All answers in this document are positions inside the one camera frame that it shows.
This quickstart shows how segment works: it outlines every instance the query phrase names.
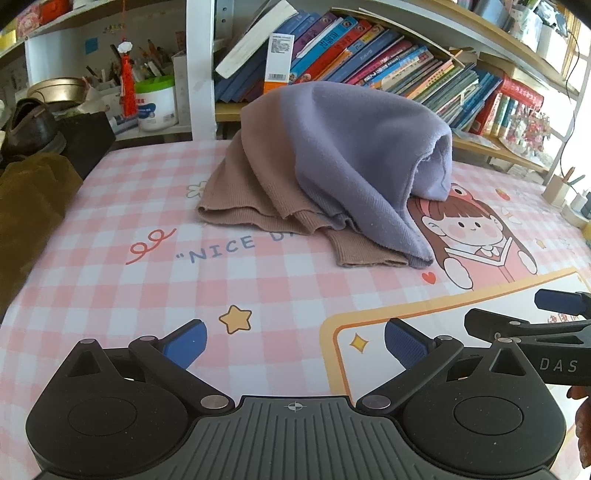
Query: red box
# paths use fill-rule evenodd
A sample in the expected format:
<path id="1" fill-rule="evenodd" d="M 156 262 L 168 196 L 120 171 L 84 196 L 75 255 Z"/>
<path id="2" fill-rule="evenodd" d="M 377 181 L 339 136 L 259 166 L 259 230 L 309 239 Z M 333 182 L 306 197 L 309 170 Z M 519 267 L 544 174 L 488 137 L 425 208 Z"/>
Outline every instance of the red box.
<path id="1" fill-rule="evenodd" d="M 56 18 L 72 10 L 70 0 L 49 0 L 41 5 L 41 25 L 53 22 Z"/>
<path id="2" fill-rule="evenodd" d="M 23 38 L 41 25 L 41 9 L 34 3 L 17 16 L 17 38 Z"/>

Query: purple fabric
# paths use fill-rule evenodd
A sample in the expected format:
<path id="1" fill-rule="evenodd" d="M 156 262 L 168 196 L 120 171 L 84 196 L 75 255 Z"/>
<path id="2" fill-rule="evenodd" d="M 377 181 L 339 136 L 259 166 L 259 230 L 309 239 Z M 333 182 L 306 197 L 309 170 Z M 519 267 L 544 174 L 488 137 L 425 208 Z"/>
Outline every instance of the purple fabric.
<path id="1" fill-rule="evenodd" d="M 415 268 L 433 252 L 411 219 L 410 194 L 447 199 L 452 132 L 413 100 L 370 88 L 308 82 L 281 88 L 281 113 L 301 188 L 335 228 L 349 224 Z"/>

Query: yellow star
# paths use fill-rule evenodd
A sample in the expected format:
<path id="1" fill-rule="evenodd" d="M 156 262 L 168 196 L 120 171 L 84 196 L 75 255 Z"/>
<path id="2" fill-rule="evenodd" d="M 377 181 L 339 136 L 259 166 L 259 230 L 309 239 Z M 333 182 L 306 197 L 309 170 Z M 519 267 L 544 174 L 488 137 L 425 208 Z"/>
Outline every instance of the yellow star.
<path id="1" fill-rule="evenodd" d="M 241 310 L 236 305 L 231 305 L 228 313 L 220 317 L 220 322 L 226 325 L 228 334 L 231 335 L 238 330 L 250 330 L 251 324 L 248 319 L 251 317 L 250 310 Z"/>
<path id="2" fill-rule="evenodd" d="M 356 348 L 357 350 L 359 350 L 359 353 L 363 353 L 363 350 L 365 349 L 365 346 L 368 344 L 369 342 L 367 340 L 362 339 L 359 335 L 357 335 L 357 333 L 355 334 L 355 338 L 353 338 L 353 341 L 349 344 L 350 346 L 352 346 L 353 348 Z"/>

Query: tassel charm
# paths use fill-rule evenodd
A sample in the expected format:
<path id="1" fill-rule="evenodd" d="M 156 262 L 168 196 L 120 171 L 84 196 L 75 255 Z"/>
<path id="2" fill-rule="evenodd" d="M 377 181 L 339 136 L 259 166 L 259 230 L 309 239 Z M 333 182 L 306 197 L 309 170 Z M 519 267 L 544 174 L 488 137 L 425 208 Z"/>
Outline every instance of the tassel charm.
<path id="1" fill-rule="evenodd" d="M 117 51 L 121 54 L 121 98 L 125 117 L 134 116 L 138 113 L 138 106 L 135 103 L 134 74 L 131 71 L 131 59 L 129 58 L 132 47 L 131 42 L 125 40 L 117 47 Z"/>

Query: screw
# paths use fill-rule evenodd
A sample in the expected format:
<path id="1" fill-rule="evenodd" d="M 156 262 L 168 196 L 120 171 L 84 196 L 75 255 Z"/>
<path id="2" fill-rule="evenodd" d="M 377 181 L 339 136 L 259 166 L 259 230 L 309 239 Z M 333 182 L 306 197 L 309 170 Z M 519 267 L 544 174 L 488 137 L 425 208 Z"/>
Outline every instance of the screw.
<path id="1" fill-rule="evenodd" d="M 229 400 L 222 395 L 208 395 L 201 399 L 202 407 L 208 408 L 209 410 L 219 410 L 220 408 L 227 407 Z"/>
<path id="2" fill-rule="evenodd" d="M 362 403 L 372 410 L 382 410 L 388 408 L 391 404 L 390 399 L 383 395 L 368 395 L 362 400 Z"/>

